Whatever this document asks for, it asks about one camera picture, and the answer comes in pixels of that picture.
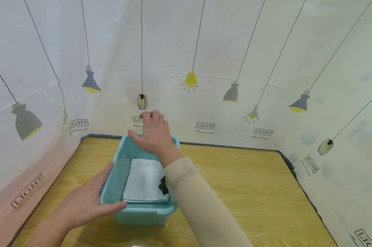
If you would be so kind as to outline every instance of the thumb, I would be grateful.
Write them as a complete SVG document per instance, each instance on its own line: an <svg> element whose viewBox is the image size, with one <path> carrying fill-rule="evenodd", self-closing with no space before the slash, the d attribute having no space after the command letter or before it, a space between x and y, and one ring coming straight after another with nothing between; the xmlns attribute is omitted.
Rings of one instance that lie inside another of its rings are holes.
<svg viewBox="0 0 372 247"><path fill-rule="evenodd" d="M123 210L127 206L126 202L115 202L112 204L106 204L100 206L100 215L110 215L113 213L117 213L120 210Z"/></svg>
<svg viewBox="0 0 372 247"><path fill-rule="evenodd" d="M140 145L143 141L143 138L140 137L135 131L133 130L128 130L128 137L131 138L132 141L134 141L134 143L136 145Z"/></svg>

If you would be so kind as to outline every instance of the gray lamp shade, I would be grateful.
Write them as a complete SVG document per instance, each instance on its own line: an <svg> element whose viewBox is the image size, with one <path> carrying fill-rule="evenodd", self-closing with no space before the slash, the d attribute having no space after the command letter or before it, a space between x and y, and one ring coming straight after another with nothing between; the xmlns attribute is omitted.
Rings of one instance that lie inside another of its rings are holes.
<svg viewBox="0 0 372 247"><path fill-rule="evenodd" d="M291 104L289 108L294 112L306 111L307 110L307 99L310 98L309 93L310 91L305 91L304 94L301 94L301 98L298 99L293 104Z"/></svg>
<svg viewBox="0 0 372 247"><path fill-rule="evenodd" d="M248 117L251 118L251 119L254 119L255 117L259 117L259 114L258 114L258 106L255 106L253 108L253 111L251 111L249 114L248 114Z"/></svg>
<svg viewBox="0 0 372 247"><path fill-rule="evenodd" d="M26 109L25 104L16 103L12 105L12 113L17 117L15 119L15 127L21 140L26 140L37 133L42 127L42 122L35 114Z"/></svg>
<svg viewBox="0 0 372 247"><path fill-rule="evenodd" d="M332 148L333 148L333 141L330 139L327 139L326 141L322 142L318 147L318 153L320 155L327 154Z"/></svg>
<svg viewBox="0 0 372 247"><path fill-rule="evenodd" d="M97 85L97 82L94 79L94 72L91 71L91 66L87 65L86 72L87 72L87 78L84 81L84 84L82 85L82 87L92 94L99 93L101 89L99 88L99 86Z"/></svg>
<svg viewBox="0 0 372 247"><path fill-rule="evenodd" d="M234 81L231 84L231 88L228 89L227 93L223 97L225 102L237 102L238 100L238 84L237 81Z"/></svg>

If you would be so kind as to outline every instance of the beige arm sleeve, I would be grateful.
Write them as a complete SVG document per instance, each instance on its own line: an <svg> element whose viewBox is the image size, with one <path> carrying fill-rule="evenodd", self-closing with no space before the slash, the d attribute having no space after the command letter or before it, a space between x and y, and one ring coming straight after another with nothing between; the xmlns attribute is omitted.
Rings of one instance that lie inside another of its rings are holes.
<svg viewBox="0 0 372 247"><path fill-rule="evenodd" d="M167 187L202 247L253 247L189 158L165 167Z"/></svg>

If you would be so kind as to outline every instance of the wood grain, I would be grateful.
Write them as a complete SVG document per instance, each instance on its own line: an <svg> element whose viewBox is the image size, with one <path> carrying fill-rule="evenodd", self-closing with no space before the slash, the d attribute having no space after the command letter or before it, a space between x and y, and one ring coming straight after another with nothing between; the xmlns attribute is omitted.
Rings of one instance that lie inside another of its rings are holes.
<svg viewBox="0 0 372 247"><path fill-rule="evenodd" d="M38 223L72 189L101 171L120 140L86 138L12 246L24 246ZM274 151L181 145L255 247L336 246L280 155ZM73 229L63 246L198 246L177 210L166 226L121 226L105 216Z"/></svg>

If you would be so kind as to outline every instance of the hand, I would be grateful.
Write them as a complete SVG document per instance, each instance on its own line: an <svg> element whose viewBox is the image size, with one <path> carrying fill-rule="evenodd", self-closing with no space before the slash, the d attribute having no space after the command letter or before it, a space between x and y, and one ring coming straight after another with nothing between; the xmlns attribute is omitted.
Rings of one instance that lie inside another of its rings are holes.
<svg viewBox="0 0 372 247"><path fill-rule="evenodd" d="M112 167L113 162L110 162L102 172L96 174L87 183L72 190L47 220L52 219L56 223L61 223L64 229L70 231L125 208L127 206L126 202L102 205L99 201L100 190Z"/></svg>
<svg viewBox="0 0 372 247"><path fill-rule="evenodd" d="M164 119L163 114L160 114L157 110L145 111L139 117L143 119L142 137L133 130L128 130L129 138L134 141L138 148L157 155L163 167L183 157L172 142L168 122Z"/></svg>
<svg viewBox="0 0 372 247"><path fill-rule="evenodd" d="M143 118L143 136L140 137L133 130L128 131L128 136L136 143L138 148L147 153L160 153L163 149L174 146L168 122L159 111L142 112L139 115Z"/></svg>

